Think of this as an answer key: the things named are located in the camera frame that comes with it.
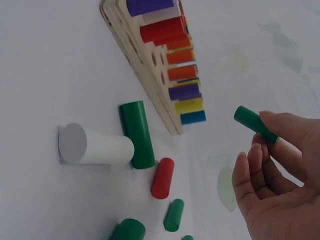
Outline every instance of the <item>hole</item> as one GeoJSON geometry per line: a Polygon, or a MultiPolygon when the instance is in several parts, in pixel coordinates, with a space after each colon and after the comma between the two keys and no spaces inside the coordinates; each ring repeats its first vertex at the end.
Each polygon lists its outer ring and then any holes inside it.
{"type": "Polygon", "coordinates": [[[161,72],[161,81],[162,81],[162,84],[163,85],[166,85],[166,80],[165,80],[165,77],[164,77],[164,73],[161,72]]]}
{"type": "Polygon", "coordinates": [[[135,52],[136,54],[138,54],[138,50],[136,49],[136,47],[135,47],[135,45],[134,45],[134,42],[132,41],[131,37],[129,36],[128,33],[127,33],[126,35],[128,36],[129,42],[130,42],[130,44],[131,44],[134,52],[135,52]]]}
{"type": "Polygon", "coordinates": [[[151,56],[152,56],[153,64],[154,64],[155,66],[157,66],[157,59],[156,59],[155,53],[154,53],[153,51],[151,52],[151,56]]]}
{"type": "Polygon", "coordinates": [[[165,65],[165,60],[164,60],[164,56],[162,56],[162,53],[160,53],[160,58],[161,58],[162,64],[165,65]]]}

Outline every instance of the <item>finger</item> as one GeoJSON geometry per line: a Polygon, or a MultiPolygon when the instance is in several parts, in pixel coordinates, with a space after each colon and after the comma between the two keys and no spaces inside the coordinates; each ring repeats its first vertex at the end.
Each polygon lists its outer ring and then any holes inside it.
{"type": "Polygon", "coordinates": [[[307,173],[300,151],[286,144],[283,139],[279,139],[276,144],[267,143],[269,153],[285,170],[292,176],[305,183],[307,173]]]}
{"type": "Polygon", "coordinates": [[[248,153],[248,162],[250,169],[251,184],[255,194],[260,200],[274,197],[276,194],[272,192],[265,181],[264,173],[262,170],[262,146],[259,143],[254,143],[248,153]]]}
{"type": "Polygon", "coordinates": [[[296,184],[285,178],[270,158],[267,142],[261,135],[255,135],[253,143],[261,144],[262,149],[262,172],[269,189],[277,195],[292,192],[298,188],[296,184]]]}
{"type": "Polygon", "coordinates": [[[309,119],[290,113],[260,112],[261,121],[275,135],[302,150],[305,137],[320,125],[319,119],[309,119]]]}
{"type": "Polygon", "coordinates": [[[252,207],[259,202],[259,198],[251,184],[249,163],[243,152],[236,159],[232,173],[232,185],[239,209],[246,219],[252,207]]]}

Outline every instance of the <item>fingernail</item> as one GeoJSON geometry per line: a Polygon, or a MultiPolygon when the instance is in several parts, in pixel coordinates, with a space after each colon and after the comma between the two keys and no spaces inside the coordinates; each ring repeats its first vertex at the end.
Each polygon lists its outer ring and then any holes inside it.
{"type": "Polygon", "coordinates": [[[256,142],[256,143],[252,144],[251,149],[253,149],[253,148],[260,148],[261,149],[261,144],[256,142]]]}
{"type": "Polygon", "coordinates": [[[253,135],[251,145],[253,145],[255,143],[256,138],[259,138],[259,137],[262,137],[260,133],[256,133],[255,135],[253,135]]]}
{"type": "Polygon", "coordinates": [[[244,151],[242,151],[242,152],[239,153],[238,158],[242,157],[242,156],[243,157],[247,157],[247,154],[244,151]]]}

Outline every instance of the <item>yellow cylinder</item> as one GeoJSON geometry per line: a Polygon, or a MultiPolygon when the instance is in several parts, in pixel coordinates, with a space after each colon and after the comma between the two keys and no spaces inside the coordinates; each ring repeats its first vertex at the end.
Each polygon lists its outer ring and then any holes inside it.
{"type": "Polygon", "coordinates": [[[202,111],[204,109],[204,102],[202,97],[192,98],[175,103],[175,111],[179,114],[186,114],[192,112],[202,111]]]}
{"type": "Polygon", "coordinates": [[[198,84],[199,86],[201,86],[201,83],[200,83],[200,80],[199,80],[198,77],[193,79],[193,80],[177,82],[173,86],[174,87],[180,87],[180,86],[185,86],[185,85],[189,85],[189,84],[198,84]]]}

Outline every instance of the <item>green cylinder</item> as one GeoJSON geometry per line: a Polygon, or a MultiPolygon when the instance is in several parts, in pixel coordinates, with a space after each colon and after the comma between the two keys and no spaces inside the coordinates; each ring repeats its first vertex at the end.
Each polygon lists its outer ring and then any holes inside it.
{"type": "Polygon", "coordinates": [[[190,235],[185,236],[182,240],[194,240],[194,238],[190,235]]]}
{"type": "Polygon", "coordinates": [[[176,232],[179,229],[182,212],[185,203],[181,199],[175,199],[168,208],[163,225],[164,229],[169,232],[176,232]]]}
{"type": "Polygon", "coordinates": [[[278,140],[278,136],[267,129],[267,127],[261,121],[260,116],[244,106],[239,106],[235,111],[234,120],[251,129],[252,131],[261,134],[267,141],[273,144],[275,144],[278,140]]]}
{"type": "Polygon", "coordinates": [[[120,106],[124,134],[134,145],[132,165],[135,169],[147,169],[156,164],[151,143],[148,121],[143,101],[135,101],[120,106]]]}
{"type": "Polygon", "coordinates": [[[143,240],[145,235],[146,228],[141,222],[127,218],[116,227],[109,240],[143,240]]]}

